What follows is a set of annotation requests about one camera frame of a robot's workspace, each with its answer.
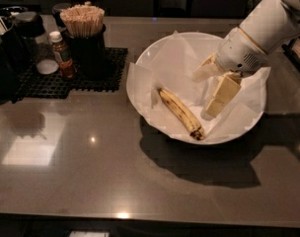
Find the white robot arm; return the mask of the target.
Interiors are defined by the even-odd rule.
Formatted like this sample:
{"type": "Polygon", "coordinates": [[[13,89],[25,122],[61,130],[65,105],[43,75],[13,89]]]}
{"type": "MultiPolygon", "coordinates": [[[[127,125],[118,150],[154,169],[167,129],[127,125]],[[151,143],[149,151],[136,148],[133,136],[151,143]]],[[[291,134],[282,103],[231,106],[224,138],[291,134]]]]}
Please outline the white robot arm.
{"type": "Polygon", "coordinates": [[[262,0],[247,18],[231,30],[196,69],[192,78],[217,78],[202,116],[216,118],[234,98],[241,80],[267,64],[267,57],[285,41],[300,36],[300,0],[262,0]]]}

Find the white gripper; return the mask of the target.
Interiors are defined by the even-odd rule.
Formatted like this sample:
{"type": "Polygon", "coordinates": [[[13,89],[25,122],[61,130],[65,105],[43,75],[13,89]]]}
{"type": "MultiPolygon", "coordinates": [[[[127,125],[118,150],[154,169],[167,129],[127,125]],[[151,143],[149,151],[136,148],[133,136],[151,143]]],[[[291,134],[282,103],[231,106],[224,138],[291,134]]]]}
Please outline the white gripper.
{"type": "Polygon", "coordinates": [[[224,70],[253,74],[266,64],[267,55],[256,43],[240,28],[233,29],[219,44],[216,54],[210,54],[190,76],[193,82],[198,83],[221,75],[217,78],[217,85],[206,102],[201,117],[206,120],[215,119],[241,89],[241,75],[235,72],[223,74],[224,70]]]}

